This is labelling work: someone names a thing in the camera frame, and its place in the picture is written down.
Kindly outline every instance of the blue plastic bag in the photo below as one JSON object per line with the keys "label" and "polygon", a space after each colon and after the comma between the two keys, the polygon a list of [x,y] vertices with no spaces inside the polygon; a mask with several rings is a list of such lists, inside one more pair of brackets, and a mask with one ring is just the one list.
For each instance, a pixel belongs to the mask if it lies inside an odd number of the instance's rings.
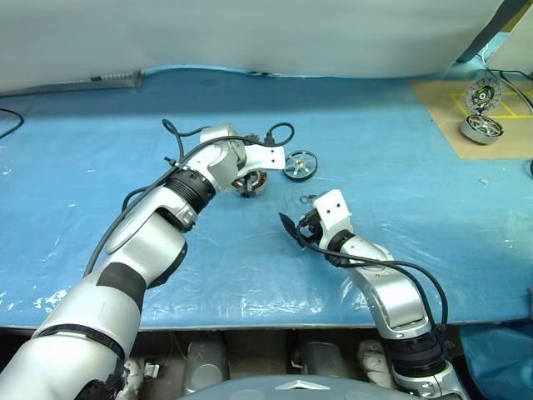
{"label": "blue plastic bag", "polygon": [[533,399],[533,323],[465,325],[461,342],[470,374],[490,400]]}

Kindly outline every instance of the floor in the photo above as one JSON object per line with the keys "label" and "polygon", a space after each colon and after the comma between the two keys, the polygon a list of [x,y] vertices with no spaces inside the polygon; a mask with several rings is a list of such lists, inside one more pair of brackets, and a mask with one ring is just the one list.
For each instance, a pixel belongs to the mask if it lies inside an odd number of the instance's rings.
{"label": "floor", "polygon": [[[472,400],[486,400],[477,391],[468,375],[462,356],[457,329],[450,327],[447,339],[449,354],[461,380],[470,392]],[[18,347],[29,339],[30,331],[0,330],[0,370],[7,365]],[[132,357],[160,365],[156,379],[143,382],[139,400],[174,400],[182,396],[182,377],[188,344],[204,332],[155,331],[140,332]],[[339,330],[233,330],[222,332],[230,365],[230,378],[255,375],[299,373],[291,365],[290,355],[295,354],[297,344],[319,335],[334,341],[346,359],[352,378],[366,380],[356,361],[356,351],[361,340],[378,338],[374,329]]]}

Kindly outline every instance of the cardboard sheet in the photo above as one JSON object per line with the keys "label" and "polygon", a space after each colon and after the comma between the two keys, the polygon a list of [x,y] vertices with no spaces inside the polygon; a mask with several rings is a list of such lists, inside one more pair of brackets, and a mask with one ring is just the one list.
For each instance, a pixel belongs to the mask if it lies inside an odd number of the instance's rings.
{"label": "cardboard sheet", "polygon": [[[533,115],[524,101],[505,85],[500,104],[487,114],[503,127],[502,137],[484,146],[462,135],[460,125],[471,114],[465,101],[466,89],[471,84],[472,81],[411,81],[411,87],[460,158],[533,157]],[[531,82],[515,82],[515,85],[533,98]]]}

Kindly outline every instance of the black band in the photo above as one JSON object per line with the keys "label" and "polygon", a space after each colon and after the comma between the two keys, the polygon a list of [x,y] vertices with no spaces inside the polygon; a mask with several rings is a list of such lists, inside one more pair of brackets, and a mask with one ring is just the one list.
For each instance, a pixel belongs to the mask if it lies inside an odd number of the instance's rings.
{"label": "black band", "polygon": [[[331,252],[340,253],[342,246],[344,246],[344,243],[346,243],[348,240],[353,238],[354,235],[350,231],[343,229],[342,231],[338,232],[334,237],[331,238],[330,242],[327,244],[327,249]],[[336,267],[339,267],[344,264],[348,264],[349,260],[342,258],[342,257],[335,257],[326,255],[326,260],[335,265]]]}
{"label": "black band", "polygon": [[42,338],[45,336],[52,336],[55,333],[59,332],[70,332],[70,333],[81,333],[88,338],[94,340],[112,350],[118,358],[124,363],[124,351],[120,344],[111,339],[108,335],[92,329],[91,327],[86,327],[84,325],[77,325],[75,323],[64,323],[61,325],[54,325],[53,327],[48,327],[44,331],[40,332],[37,337]]}
{"label": "black band", "polygon": [[141,274],[121,262],[112,262],[98,278],[97,286],[115,288],[128,295],[142,311],[142,300],[147,290],[147,283]]}
{"label": "black band", "polygon": [[153,280],[150,286],[148,286],[149,289],[162,285],[163,283],[167,281],[167,279],[174,273],[174,271],[177,270],[177,268],[182,263],[183,258],[185,258],[185,255],[187,254],[187,248],[188,248],[187,242],[183,243],[183,248],[180,251],[180,253],[177,255],[174,262],[170,264],[170,267],[168,267],[164,273],[162,273],[161,275],[159,275],[159,277]]}
{"label": "black band", "polygon": [[446,351],[439,334],[433,330],[412,339],[387,339],[388,354],[396,372],[418,378],[442,371],[446,367]]}
{"label": "black band", "polygon": [[124,388],[125,381],[124,361],[118,359],[115,371],[109,374],[106,382],[93,379],[82,388],[74,400],[113,400]]}
{"label": "black band", "polygon": [[216,194],[211,183],[193,169],[178,169],[167,179],[165,187],[185,200],[197,214]]}

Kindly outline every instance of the cable connector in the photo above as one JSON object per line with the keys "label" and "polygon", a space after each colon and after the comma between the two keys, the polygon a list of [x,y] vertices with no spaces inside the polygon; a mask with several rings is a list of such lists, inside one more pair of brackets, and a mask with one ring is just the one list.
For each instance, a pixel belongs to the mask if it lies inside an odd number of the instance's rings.
{"label": "cable connector", "polygon": [[274,135],[272,134],[271,131],[268,131],[266,133],[266,136],[265,136],[265,142],[264,142],[266,145],[268,146],[273,146],[276,144],[276,141],[274,140]]}
{"label": "cable connector", "polygon": [[177,164],[177,161],[174,158],[164,157],[163,160],[165,160],[171,167],[175,167]]}

